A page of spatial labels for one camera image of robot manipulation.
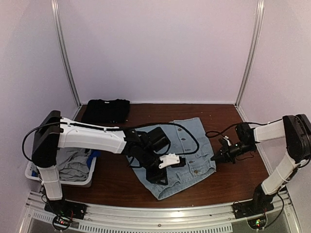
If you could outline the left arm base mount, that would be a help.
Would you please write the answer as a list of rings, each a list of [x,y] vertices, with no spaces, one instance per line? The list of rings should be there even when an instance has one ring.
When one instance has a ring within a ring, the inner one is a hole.
[[[58,216],[68,218],[84,219],[87,206],[85,204],[67,201],[67,200],[52,200],[45,204],[44,210]]]

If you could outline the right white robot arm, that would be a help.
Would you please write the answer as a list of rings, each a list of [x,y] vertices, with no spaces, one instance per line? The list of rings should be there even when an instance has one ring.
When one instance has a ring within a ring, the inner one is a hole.
[[[211,160],[218,163],[235,163],[237,157],[259,149],[272,164],[268,178],[256,188],[249,203],[253,214],[260,214],[273,197],[311,161],[311,122],[305,114],[286,115],[281,119],[259,124],[241,122],[233,124],[238,142],[231,143],[222,132],[210,131],[209,139],[220,136],[221,148]]]

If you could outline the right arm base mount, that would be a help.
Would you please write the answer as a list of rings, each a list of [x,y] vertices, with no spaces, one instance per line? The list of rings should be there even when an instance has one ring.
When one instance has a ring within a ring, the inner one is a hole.
[[[231,207],[233,209],[235,219],[261,215],[267,211],[274,210],[274,205],[272,203],[268,203],[263,207],[255,207],[252,200],[244,202],[235,201]]]

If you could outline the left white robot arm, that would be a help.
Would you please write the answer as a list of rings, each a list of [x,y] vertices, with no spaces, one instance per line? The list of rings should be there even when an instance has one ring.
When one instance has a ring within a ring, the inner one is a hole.
[[[160,127],[146,133],[134,128],[103,127],[72,121],[51,111],[35,131],[31,160],[38,168],[51,208],[60,216],[70,211],[64,201],[59,173],[56,168],[60,148],[84,148],[108,151],[134,157],[146,170],[150,183],[167,185],[167,171],[160,168],[159,150],[169,144]]]

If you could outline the black t-shirt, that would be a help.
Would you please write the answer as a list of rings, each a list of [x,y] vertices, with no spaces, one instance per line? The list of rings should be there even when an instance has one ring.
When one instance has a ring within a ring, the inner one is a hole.
[[[88,124],[124,123],[130,112],[129,100],[90,100],[81,122]]]

